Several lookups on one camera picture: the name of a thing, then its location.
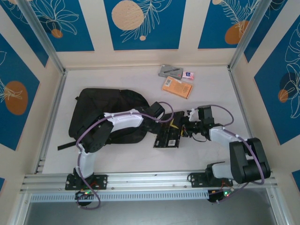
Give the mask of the black book with gold print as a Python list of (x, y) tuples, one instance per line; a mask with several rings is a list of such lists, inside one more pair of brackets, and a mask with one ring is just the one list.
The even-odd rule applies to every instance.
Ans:
[[(183, 118), (184, 111), (175, 112), (173, 118)], [(163, 123), (154, 142), (154, 148), (178, 148), (182, 128), (170, 127), (171, 120)]]

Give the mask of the orange cardboard box with barcode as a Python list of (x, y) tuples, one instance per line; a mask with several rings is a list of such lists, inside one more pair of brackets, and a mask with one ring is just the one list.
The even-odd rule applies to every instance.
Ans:
[(162, 86), (162, 90), (172, 93), (184, 99), (188, 99), (193, 89), (193, 85), (168, 76)]

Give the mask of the grey pen box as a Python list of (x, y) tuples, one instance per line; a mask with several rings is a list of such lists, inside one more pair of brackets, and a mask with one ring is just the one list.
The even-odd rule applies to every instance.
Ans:
[(158, 76), (167, 78), (168, 76), (181, 80), (183, 68), (162, 64)]

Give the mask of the black fabric backpack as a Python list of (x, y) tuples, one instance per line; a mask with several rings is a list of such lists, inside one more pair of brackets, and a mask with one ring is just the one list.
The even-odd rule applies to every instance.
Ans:
[[(104, 113), (121, 113), (138, 107), (149, 107), (147, 100), (133, 90), (85, 88), (77, 100), (68, 134), (77, 140), (83, 132), (104, 117)], [(140, 142), (147, 132), (129, 127), (112, 132), (106, 144), (133, 144)]]

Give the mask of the small controller circuit board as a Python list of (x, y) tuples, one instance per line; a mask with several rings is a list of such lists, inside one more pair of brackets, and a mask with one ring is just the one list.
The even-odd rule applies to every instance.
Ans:
[(75, 200), (93, 200), (94, 193), (91, 190), (78, 191), (75, 193)]
[(229, 198), (235, 191), (233, 189), (231, 190), (209, 190), (209, 198), (208, 201), (210, 203), (217, 203), (219, 204), (220, 202), (226, 200)]

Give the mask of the aluminium table edge rail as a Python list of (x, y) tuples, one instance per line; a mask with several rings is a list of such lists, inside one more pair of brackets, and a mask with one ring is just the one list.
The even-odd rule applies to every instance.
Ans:
[(63, 93), (63, 90), (64, 90), (67, 75), (68, 75), (68, 71), (65, 70), (64, 73), (62, 74), (62, 77), (60, 79), (58, 88), (56, 90), (53, 105), (52, 105), (51, 111), (50, 111), (49, 120), (48, 120), (48, 123), (47, 123), (47, 126), (46, 126), (45, 134), (43, 135), (43, 139), (42, 139), (42, 142), (41, 142), (41, 147), (39, 149), (39, 155), (38, 155), (37, 160), (36, 160), (36, 166), (33, 169), (34, 174), (36, 174), (38, 172), (40, 161), (43, 158), (46, 157), (46, 154), (47, 154), (47, 151), (48, 151), (48, 148), (49, 148), (49, 144), (50, 144), (50, 140), (51, 140), (51, 137), (52, 137), (53, 128), (54, 128), (54, 124), (55, 124), (55, 121), (56, 121), (58, 108), (59, 108), (59, 105), (60, 105), (60, 101), (61, 101), (62, 93)]
[(233, 74), (233, 72), (232, 72), (232, 70), (230, 69), (229, 66), (227, 67), (227, 70), (228, 70), (229, 77), (231, 79), (231, 83), (232, 83), (232, 86), (233, 86), (233, 89), (234, 89), (234, 92), (235, 92), (235, 96), (237, 98), (237, 101), (238, 101), (238, 104), (239, 104), (239, 107), (240, 107), (240, 111), (241, 111), (246, 129), (247, 129), (247, 133), (252, 138), (253, 133), (251, 131), (251, 128), (250, 128), (250, 125), (249, 125), (249, 122), (248, 122), (248, 118), (247, 118), (245, 108), (244, 108), (244, 105), (243, 105), (243, 102), (242, 102), (242, 99), (241, 99), (241, 95), (240, 95), (240, 91), (239, 91), (237, 82), (236, 82), (234, 74)]

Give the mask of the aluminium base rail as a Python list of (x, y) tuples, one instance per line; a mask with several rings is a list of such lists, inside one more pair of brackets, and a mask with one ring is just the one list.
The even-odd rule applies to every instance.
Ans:
[[(105, 191), (162, 191), (190, 190), (188, 175), (204, 170), (167, 172), (104, 172), (107, 175)], [(66, 174), (26, 174), (20, 192), (54, 193), (65, 192)]]

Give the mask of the aluminium frame post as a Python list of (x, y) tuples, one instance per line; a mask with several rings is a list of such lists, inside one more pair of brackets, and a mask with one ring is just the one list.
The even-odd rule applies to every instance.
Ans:
[(25, 17), (26, 21), (28, 22), (29, 26), (35, 33), (35, 36), (39, 40), (40, 44), (46, 51), (49, 58), (54, 63), (57, 70), (61, 74), (64, 74), (65, 68), (64, 68), (62, 62), (60, 61), (53, 44), (51, 43), (47, 33), (45, 32), (42, 24), (40, 23), (39, 19), (37, 18), (34, 10), (30, 6), (29, 2), (27, 0), (16, 0), (16, 3), (18, 5), (19, 9), (21, 10), (23, 16)]
[(266, 37), (288, 0), (257, 0), (257, 8), (231, 59), (228, 69), (233, 71), (242, 56), (249, 63)]

